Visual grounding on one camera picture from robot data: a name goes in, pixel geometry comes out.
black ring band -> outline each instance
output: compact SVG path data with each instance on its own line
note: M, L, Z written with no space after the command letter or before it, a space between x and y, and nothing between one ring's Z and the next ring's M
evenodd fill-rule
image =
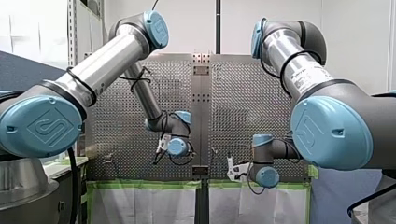
M304 93L304 95L300 97L299 102L302 101L303 99L309 97L309 96L312 95L314 92L316 92L316 91L318 91L318 90L320 90L320 89L323 89L323 88L328 87L328 86L332 86L332 85L334 85L334 84L341 84L341 83L346 83L346 84L355 85L355 83L353 83L353 82L351 82L351 81L349 81L349 80L346 80L346 79L333 79L333 80L329 80L329 81L326 81L326 82L322 82L322 83L320 83L320 84L314 86L312 89L310 89L310 90L307 91L306 93Z
M0 161L16 161L23 159L23 157L14 156L12 154L0 155Z
M92 95L92 102L89 106L92 106L94 104L96 104L97 101L97 97L96 97L96 93L93 91L93 89L91 89L91 87L83 82L78 76L76 76L73 72L72 72L72 67L67 67L66 68L66 73L68 73L73 79L77 80L79 83L81 83L81 85L83 85Z
M270 161L253 161L253 164L259 164L259 165L273 165L273 162Z
M283 79L284 79L284 75L285 75L286 67L288 66L289 62L291 62L291 60L297 58L298 56L300 56L300 55L302 55L302 54L304 54L304 53L309 53L309 54L315 55L315 56L318 58L318 61L321 62L321 57L320 57L320 55L319 55L318 53L314 52L314 51L311 50L311 49L304 49L304 50L299 51L299 52L297 52L297 53L291 54L291 55L289 56L289 58L282 64L282 67L281 67L280 73L279 73L280 85L282 86L282 88L283 88L284 90L286 90L286 86L285 86L285 83L284 83L284 80L283 80ZM290 92L287 91L286 94L291 98Z
M301 47L304 48L305 46L305 41L306 41L306 29L305 29L305 24L303 21L298 21L301 27Z
M172 137L182 137L182 138L189 138L186 135L179 135L179 134L171 134Z
M87 112L85 111L84 107L82 107L82 105L69 92L47 81L42 81L38 85L50 89L52 91L55 91L56 93L61 95L65 100L69 101L77 108L79 114L81 115L82 120L85 120L87 118Z

white wall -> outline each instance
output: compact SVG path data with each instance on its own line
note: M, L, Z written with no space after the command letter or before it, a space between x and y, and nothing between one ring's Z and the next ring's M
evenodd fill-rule
M368 93L388 89L392 0L323 0L327 69Z
M105 25L141 13L153 1L105 0ZM263 16L270 20L305 20L320 25L320 0L221 1L221 52L250 54L253 27ZM215 51L216 0L160 0L156 10L166 20L170 42L163 52Z
M272 21L310 21L320 27L320 0L222 0L221 3L223 54L250 54L253 27L262 17Z
M154 0L105 0L105 27L119 19L151 10ZM214 0L160 0L155 8L165 18L170 39L162 52L206 53L215 48Z

light blue joint cap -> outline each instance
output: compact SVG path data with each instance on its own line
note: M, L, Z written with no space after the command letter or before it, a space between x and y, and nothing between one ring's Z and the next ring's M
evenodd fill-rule
M319 167L356 170L373 155L373 138L364 120L332 97L302 100L291 114L291 129L301 155Z
M274 137L271 134L254 134L252 145L259 147L272 142L272 140L274 140Z
M176 111L175 114L179 115L184 122L191 124L191 113L187 111Z
M251 56L254 59L260 59L260 43L262 39L262 25L261 21L256 22L254 26L253 35L251 37Z
M279 183L279 173L271 166L262 167L256 174L256 183L267 189L274 188Z
M151 128L149 127L148 119L145 119L145 128L146 128L147 131L152 131Z
M82 119L70 102L37 96L12 105L0 117L0 144L16 156L45 158L70 148L81 132Z
M144 26L155 49L163 49L168 45L169 32L163 16L156 11L143 13Z
M168 143L168 154L173 157L183 157L189 152L187 144L180 138L173 138Z

metal frame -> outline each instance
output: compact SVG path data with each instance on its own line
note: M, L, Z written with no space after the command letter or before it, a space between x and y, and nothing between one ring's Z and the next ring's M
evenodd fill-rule
M68 39L69 66L76 66L78 62L76 1L79 0L68 0L67 2L67 39Z

green border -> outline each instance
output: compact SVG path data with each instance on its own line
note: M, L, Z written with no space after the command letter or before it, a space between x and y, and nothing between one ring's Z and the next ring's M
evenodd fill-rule
M259 187L258 184L250 182L251 187ZM310 189L309 183L279 183L277 189ZM248 183L237 183L230 180L209 180L209 187L214 189L231 189L248 187Z
M309 224L311 222L311 189L312 185L307 183L308 187L306 188L306 203L305 203L305 224Z
M254 182L250 183L251 187L259 187ZM87 182L87 212L88 223L92 219L92 197L94 189L198 189L201 187L200 181L147 181L147 180L108 180L108 181L90 181ZM245 188L248 183L237 183L230 180L209 180L209 187L216 189ZM311 209L311 184L310 183L279 183L277 189L296 189L306 190L305 203L305 224L310 223Z
M87 182L89 189L198 189L200 181L108 180Z
M88 216L88 222L91 224L91 218L92 218L92 197L93 197L93 188L88 187L87 185L87 216Z

